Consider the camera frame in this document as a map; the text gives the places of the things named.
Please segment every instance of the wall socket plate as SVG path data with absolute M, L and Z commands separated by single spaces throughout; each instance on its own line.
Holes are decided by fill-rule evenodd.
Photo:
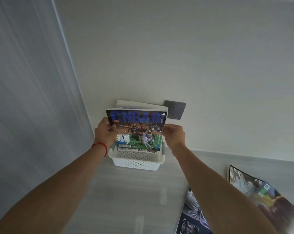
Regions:
M 165 100 L 164 106 L 168 107 L 168 118 L 180 120 L 186 103 Z

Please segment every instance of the perforated basket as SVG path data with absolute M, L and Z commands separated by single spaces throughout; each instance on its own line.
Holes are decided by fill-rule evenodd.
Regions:
M 117 146 L 109 149 L 108 156 L 112 158 L 114 165 L 126 168 L 137 168 L 156 171 L 165 161 L 164 143 L 158 154 L 118 151 Z

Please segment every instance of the red string bracelet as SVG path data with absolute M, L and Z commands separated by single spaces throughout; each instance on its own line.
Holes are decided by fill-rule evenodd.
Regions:
M 104 156 L 104 157 L 106 157 L 106 155 L 107 155 L 107 153 L 108 153 L 107 146 L 106 146 L 104 143 L 102 143 L 102 142 L 97 142 L 97 143 L 92 144 L 91 147 L 93 147 L 93 146 L 95 146 L 95 145 L 97 145 L 97 144 L 101 144 L 101 145 L 103 145 L 103 146 L 105 147 L 105 149 L 106 149 L 106 153 L 105 153 L 105 156 Z

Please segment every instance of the magazine on floor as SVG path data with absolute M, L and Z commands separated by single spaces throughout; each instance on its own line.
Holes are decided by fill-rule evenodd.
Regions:
M 229 182 L 262 211 L 280 234 L 294 234 L 294 205 L 269 183 L 230 166 Z
M 212 234 L 191 188 L 186 195 L 176 234 Z
M 107 109 L 106 113 L 110 125 L 116 125 L 118 150 L 159 153 L 167 110 L 119 108 Z

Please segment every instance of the hand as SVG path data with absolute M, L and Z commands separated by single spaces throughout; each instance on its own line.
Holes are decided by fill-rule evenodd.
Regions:
M 116 125 L 110 126 L 108 118 L 104 117 L 95 129 L 94 143 L 102 142 L 109 148 L 117 137 Z
M 182 126 L 165 124 L 164 128 L 162 129 L 162 135 L 165 136 L 165 141 L 172 150 L 174 150 L 177 146 L 186 146 L 186 134 Z

